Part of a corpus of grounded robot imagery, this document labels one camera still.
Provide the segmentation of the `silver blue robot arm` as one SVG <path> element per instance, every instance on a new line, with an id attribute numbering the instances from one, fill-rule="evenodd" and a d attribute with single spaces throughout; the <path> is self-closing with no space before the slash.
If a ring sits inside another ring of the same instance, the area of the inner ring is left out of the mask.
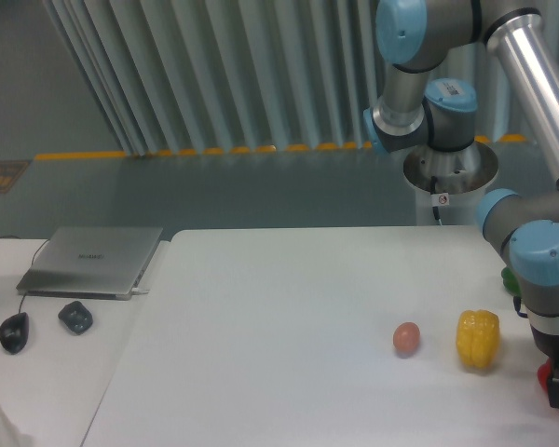
<path id="1" fill-rule="evenodd" d="M 559 67 L 530 1 L 382 1 L 375 35 L 388 73 L 363 121 L 375 150 L 407 150 L 407 182 L 433 200 L 481 193 L 475 221 L 506 265 L 505 286 L 526 318 L 550 405 L 559 410 Z M 480 43 L 494 55 L 542 150 L 554 190 L 525 199 L 491 190 L 498 161 L 475 134 L 473 88 L 430 73 L 455 48 Z"/>

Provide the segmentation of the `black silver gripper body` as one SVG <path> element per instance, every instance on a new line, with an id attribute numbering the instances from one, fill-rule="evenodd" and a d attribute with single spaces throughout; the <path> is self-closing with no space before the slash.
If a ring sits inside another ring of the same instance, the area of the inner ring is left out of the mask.
<path id="1" fill-rule="evenodd" d="M 529 312 L 528 321 L 537 348 L 553 361 L 559 361 L 559 316 Z"/>

